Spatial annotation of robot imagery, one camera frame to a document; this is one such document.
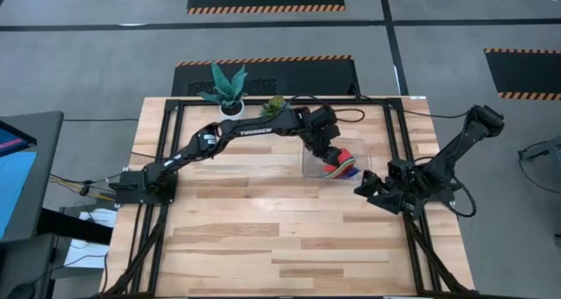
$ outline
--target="concrete floor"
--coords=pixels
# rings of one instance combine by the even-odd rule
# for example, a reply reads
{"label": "concrete floor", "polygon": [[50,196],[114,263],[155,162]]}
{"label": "concrete floor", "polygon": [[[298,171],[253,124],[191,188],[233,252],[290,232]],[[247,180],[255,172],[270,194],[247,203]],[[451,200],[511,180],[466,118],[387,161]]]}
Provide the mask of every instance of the concrete floor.
{"label": "concrete floor", "polygon": [[[561,0],[389,0],[394,19],[561,18]],[[342,13],[184,15],[187,0],[5,0],[0,25],[89,25],[382,19],[380,0],[346,0]],[[516,150],[560,134],[556,102],[501,100],[486,65],[486,47],[560,49],[560,25],[397,27],[410,95],[427,96],[431,111],[458,113],[475,103],[505,114],[499,138],[474,147],[458,176],[479,212],[460,220],[478,290],[496,295],[557,298],[561,293],[561,196],[527,182]],[[385,27],[260,28],[135,32],[0,32],[0,114],[63,110],[72,118],[137,117],[145,96],[169,96],[174,64],[312,54],[352,54],[367,95],[398,95]],[[445,145],[460,121],[435,119]],[[134,123],[63,126],[53,172],[101,178],[126,165]],[[561,189],[547,160],[529,174]],[[76,195],[49,187],[45,206],[72,206]],[[458,197],[459,208],[467,207]],[[57,282],[55,298],[91,295],[101,275]]]}

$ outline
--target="logo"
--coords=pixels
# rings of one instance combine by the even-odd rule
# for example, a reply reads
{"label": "logo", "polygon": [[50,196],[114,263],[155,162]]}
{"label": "logo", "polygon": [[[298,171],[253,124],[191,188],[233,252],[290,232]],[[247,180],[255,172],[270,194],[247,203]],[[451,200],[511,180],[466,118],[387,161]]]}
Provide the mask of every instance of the logo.
{"label": "logo", "polygon": [[245,131],[245,132],[241,132],[240,134],[242,136],[251,136],[253,134],[260,134],[260,133],[269,133],[272,132],[273,128],[264,128],[264,129],[254,129],[251,131]]}

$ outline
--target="succulent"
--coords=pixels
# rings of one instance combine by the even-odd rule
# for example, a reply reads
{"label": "succulent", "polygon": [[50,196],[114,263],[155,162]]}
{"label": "succulent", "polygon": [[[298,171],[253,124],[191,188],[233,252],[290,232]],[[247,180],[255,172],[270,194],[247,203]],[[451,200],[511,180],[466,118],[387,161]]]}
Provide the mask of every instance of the succulent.
{"label": "succulent", "polygon": [[248,75],[245,72],[245,65],[228,81],[222,69],[212,62],[212,77],[214,78],[214,89],[217,91],[216,95],[211,95],[206,92],[199,92],[199,96],[204,98],[205,101],[214,102],[221,105],[224,109],[234,108],[242,96],[244,96],[244,82],[245,77]]}
{"label": "succulent", "polygon": [[273,117],[284,109],[290,108],[290,103],[282,96],[274,96],[269,102],[263,104],[259,115],[261,117]]}

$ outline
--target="wooden tabletop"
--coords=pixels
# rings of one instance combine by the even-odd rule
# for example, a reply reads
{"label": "wooden tabletop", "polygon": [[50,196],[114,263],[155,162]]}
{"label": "wooden tabletop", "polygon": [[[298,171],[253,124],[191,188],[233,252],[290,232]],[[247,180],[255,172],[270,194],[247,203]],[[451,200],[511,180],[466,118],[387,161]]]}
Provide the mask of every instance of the wooden tabletop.
{"label": "wooden tabletop", "polygon": [[[405,109],[429,113],[426,99],[402,99]],[[165,101],[145,99],[132,151],[155,154]],[[338,122],[341,137],[364,140],[370,168],[385,176],[391,154],[382,108],[359,108],[366,118],[357,124]],[[259,106],[246,106],[246,117],[258,112]],[[406,119],[415,157],[437,153],[431,118],[407,114]],[[187,107],[180,147],[217,120],[215,106]],[[394,125],[401,141],[396,114]],[[404,157],[401,142],[399,147]],[[140,170],[150,161],[132,155],[131,168]],[[235,139],[214,160],[185,166],[169,208],[156,295],[414,295],[402,217],[354,195],[356,185],[303,178],[301,140],[276,135]],[[127,266],[137,208],[125,205],[117,214],[109,285]],[[440,203],[428,203],[426,210],[437,254],[472,288],[456,217]],[[430,288],[419,253],[425,288]],[[146,290],[151,262],[149,254],[140,289]]]}

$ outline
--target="clear plastic container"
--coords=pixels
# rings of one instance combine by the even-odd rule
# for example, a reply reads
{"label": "clear plastic container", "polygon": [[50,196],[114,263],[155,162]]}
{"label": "clear plastic container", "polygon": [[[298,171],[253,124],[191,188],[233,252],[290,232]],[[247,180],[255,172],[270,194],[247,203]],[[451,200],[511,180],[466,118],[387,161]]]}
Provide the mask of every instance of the clear plastic container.
{"label": "clear plastic container", "polygon": [[[334,180],[361,180],[362,173],[365,169],[370,168],[370,154],[366,148],[366,143],[361,139],[337,138],[331,141],[331,145],[339,149],[347,149],[349,153],[356,159],[354,167],[359,170],[358,173],[347,178],[336,178]],[[328,174],[323,170],[325,163],[320,158],[315,157],[305,147],[302,154],[302,174],[307,178],[323,179]]]}

